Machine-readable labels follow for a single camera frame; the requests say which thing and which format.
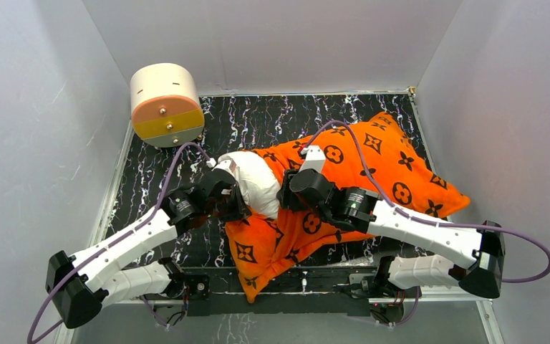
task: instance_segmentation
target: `electrical wire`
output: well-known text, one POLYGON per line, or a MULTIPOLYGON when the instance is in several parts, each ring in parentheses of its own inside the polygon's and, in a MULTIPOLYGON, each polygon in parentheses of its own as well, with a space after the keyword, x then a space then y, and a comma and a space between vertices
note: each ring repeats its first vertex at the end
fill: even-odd
MULTIPOLYGON (((541 249, 541 251, 543 251, 545 253, 545 255, 547 256, 547 267, 542 272, 540 272, 538 274, 535 274, 534 276, 524 277, 524 278, 513 278, 513 279, 503 278, 501 280, 502 282, 505 282, 505 283, 533 282, 533 281, 536 281, 536 280, 540 280, 541 278, 547 276, 550 273, 550 250, 544 244, 542 244, 541 242, 539 242, 536 239, 534 239, 534 238, 532 238, 528 235, 525 235, 525 234, 523 234, 519 231, 516 231, 516 230, 513 230, 513 229, 501 228, 501 227, 486 226, 486 225, 483 225, 483 224, 440 223, 440 222, 436 222, 436 221, 430 221, 430 220, 427 220, 427 219, 417 219, 417 218, 412 217, 411 215, 409 215, 403 209, 399 208, 393 201, 391 201, 389 196, 387 196, 387 194, 383 191, 382 187, 379 185, 378 182, 376 182, 374 177, 372 177, 372 174, 370 173, 368 165, 366 163, 364 153, 362 152, 362 149, 360 147, 360 142, 357 140, 357 136, 355 136, 355 133, 353 133, 353 130, 351 129, 351 127, 348 124, 346 124, 342 121, 339 121, 339 120, 330 120, 328 123, 323 125, 320 129, 318 129, 318 131, 315 134, 313 134, 313 136, 309 139, 309 142, 307 142, 304 147, 305 148, 309 147, 313 143, 313 141, 315 141, 317 136, 319 136, 319 134, 323 133, 331 125, 341 125, 345 129, 347 129, 347 131, 351 135, 351 138, 353 139, 353 143, 355 144, 355 148, 357 150, 357 153, 360 156, 360 160, 362 162, 362 167, 364 168, 364 172, 366 173, 366 177, 368 177, 368 179, 370 180, 372 185, 374 185, 376 187, 376 189, 378 190, 378 192, 382 196, 382 198, 385 200, 385 202, 387 202, 387 204, 391 208, 393 208, 393 211, 396 211, 399 215, 405 217, 406 219, 409 219, 411 221, 414 221, 414 222, 417 222, 417 223, 420 223, 420 224, 426 224, 426 225, 429 225, 429 226, 439 226, 439 227, 444 227, 444 228, 479 229, 479 230, 485 230, 485 231, 496 231, 496 232, 500 232, 500 233, 510 234, 510 235, 513 235, 513 236, 518 237, 520 239, 524 239, 524 240, 530 242, 531 244, 534 244, 539 249, 541 249)), ((403 325, 404 323, 406 323, 414 315, 414 312, 416 311, 416 308, 418 306, 419 295, 420 295, 420 287, 417 288, 415 303, 412 307, 412 310, 410 311, 410 314, 404 320, 401 320, 400 322, 398 322, 396 325, 403 325)))
MULTIPOLYGON (((163 203, 163 199, 165 198, 165 195, 167 194, 168 192, 168 185, 170 185, 170 179, 172 178, 172 174, 174 172, 174 168, 176 166, 176 164, 178 163, 178 160, 180 160, 180 156, 182 155, 182 152, 188 148, 188 147, 194 147, 194 148, 197 148, 199 150, 199 153, 201 153, 207 161, 210 160, 210 156, 208 156, 208 154, 203 150, 203 148, 201 148, 197 143, 194 143, 194 142, 187 142, 187 143, 184 143, 183 145, 181 145, 179 147, 179 149, 177 149, 176 151, 176 154, 174 155, 174 159, 172 160, 172 163, 170 165, 170 168, 168 170, 168 173, 165 177, 165 182, 163 183, 163 187, 161 188, 161 192, 159 193, 159 197, 158 197, 158 200, 157 200, 157 204, 155 205, 155 208, 153 209, 153 212, 151 215, 149 215, 149 217, 142 221, 140 224, 138 224, 134 229, 130 229, 129 231, 127 231, 126 233, 124 233, 122 236, 116 238, 116 240, 113 240, 109 245, 108 245, 108 248, 112 248, 113 246, 115 246, 116 244, 119 244, 121 241, 123 241, 123 239, 129 237, 130 235, 132 235, 135 231, 138 231, 140 229, 142 229, 146 224, 148 224, 151 220, 153 220, 153 218, 155 217, 155 215, 157 214, 157 211, 159 210, 161 204, 163 203)), ((97 251, 96 253, 94 253, 92 256, 88 257, 86 260, 84 260, 83 262, 81 262, 79 265, 77 265, 73 270, 71 270, 68 274, 66 274, 64 276, 64 278, 62 278, 62 280, 60 280, 60 282, 58 282, 54 288, 52 289, 51 292, 49 292, 49 294, 47 295, 47 297, 45 298, 45 301, 43 301, 43 303, 41 304, 41 307, 39 308, 39 311, 37 312, 37 315, 35 316, 35 318, 33 319, 33 322, 31 324, 31 327, 29 329, 29 333, 28 333, 28 336, 26 337, 26 342, 27 344, 37 344, 40 340, 42 340, 43 338, 45 338, 48 334, 50 334, 53 330, 55 330, 58 326, 60 326, 64 321, 63 320, 58 320, 58 322, 56 322, 55 324, 53 324, 53 326, 51 326, 49 329, 47 329, 47 331, 45 331, 43 334, 41 334, 39 337, 33 339, 34 337, 34 332, 37 330, 37 326, 39 324, 39 321, 41 320, 41 317, 43 316, 43 313, 45 312, 45 310, 47 309, 47 305, 49 305, 49 303, 54 299, 54 296, 56 295, 56 293, 58 293, 58 291, 60 291, 60 289, 64 286, 64 284, 66 284, 66 282, 68 282, 68 280, 70 280, 70 278, 72 276, 74 276, 76 273, 78 273, 81 269, 83 269, 86 265, 88 265, 91 261, 93 261, 94 259, 98 258, 101 254, 103 254, 104 252, 106 252, 107 249, 106 248, 101 248, 99 251, 97 251)), ((155 319, 159 322, 159 323, 162 323, 162 325, 164 324, 164 326, 167 325, 167 323, 165 322, 164 319, 162 319, 161 316, 159 316, 157 313, 155 313, 155 311, 153 310, 153 308, 148 304, 148 301, 144 298, 144 297, 141 297, 141 299, 143 300, 143 302, 147 305, 148 309, 151 311, 151 313, 153 314, 153 316, 155 317, 155 319)))

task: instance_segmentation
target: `orange fabric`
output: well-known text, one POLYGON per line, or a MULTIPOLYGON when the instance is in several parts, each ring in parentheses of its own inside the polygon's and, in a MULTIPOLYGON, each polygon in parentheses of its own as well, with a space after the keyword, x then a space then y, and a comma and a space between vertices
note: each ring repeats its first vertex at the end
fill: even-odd
MULTIPOLYGON (((448 216, 469 205, 467 196, 429 171, 425 161, 416 155, 410 139, 387 113, 351 125, 351 129, 360 142, 370 173, 395 203, 436 217, 448 216)), ((309 139, 254 152, 266 161, 281 183, 286 169, 302 164, 299 149, 309 139)), ((363 171, 346 129, 324 131, 313 144, 324 150, 327 160, 322 173, 338 188, 359 186, 376 191, 363 171)), ((306 259, 321 245, 372 237, 341 232, 309 211, 292 213, 280 209, 276 221, 254 214, 248 223, 227 223, 226 235, 250 303, 271 279, 306 259)))

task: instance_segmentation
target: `white pillow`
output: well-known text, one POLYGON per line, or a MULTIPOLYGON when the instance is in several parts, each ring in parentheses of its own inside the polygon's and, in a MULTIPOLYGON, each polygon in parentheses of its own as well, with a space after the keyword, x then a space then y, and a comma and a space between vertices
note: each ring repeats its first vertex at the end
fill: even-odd
POLYGON ((232 152, 218 158, 218 165, 238 182, 243 201, 256 213, 277 219, 281 188, 269 165, 256 153, 232 152))

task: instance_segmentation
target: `orange pillow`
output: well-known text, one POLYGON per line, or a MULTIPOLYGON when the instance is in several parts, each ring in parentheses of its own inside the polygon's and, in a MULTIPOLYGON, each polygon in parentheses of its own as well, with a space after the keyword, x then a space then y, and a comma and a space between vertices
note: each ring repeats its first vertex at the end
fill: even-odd
MULTIPOLYGON (((410 139, 387 113, 370 121, 350 125, 360 142, 370 173, 397 204, 434 217, 445 217, 469 205, 450 183, 429 171, 417 156, 410 139)), ((310 137, 254 150, 269 165, 279 183, 286 169, 302 164, 299 149, 310 137)), ((361 160, 350 134, 344 128, 324 131, 313 142, 322 148, 326 163, 322 174, 338 188, 359 186, 371 191, 361 160)), ((322 223, 310 211, 279 210, 277 220, 254 214, 245 224, 226 225, 233 260, 249 302, 269 281, 306 259, 324 244, 369 239, 359 232, 342 232, 322 223)))

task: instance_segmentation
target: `white wall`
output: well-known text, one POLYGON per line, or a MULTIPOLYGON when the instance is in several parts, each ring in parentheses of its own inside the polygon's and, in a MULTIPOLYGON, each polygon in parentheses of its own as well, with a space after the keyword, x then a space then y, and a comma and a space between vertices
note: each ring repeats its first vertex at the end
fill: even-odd
MULTIPOLYGON (((550 248, 550 1, 465 0, 418 87, 440 174, 473 199, 456 221, 492 219, 550 248)), ((544 268, 508 238, 507 277, 544 268)), ((550 343, 550 276, 504 285, 495 311, 507 343, 550 343)))
POLYGON ((157 62, 200 94, 416 86, 461 0, 83 0, 125 79, 157 62))
POLYGON ((0 343, 26 342, 47 259, 87 246, 128 92, 80 0, 0 1, 0 343))

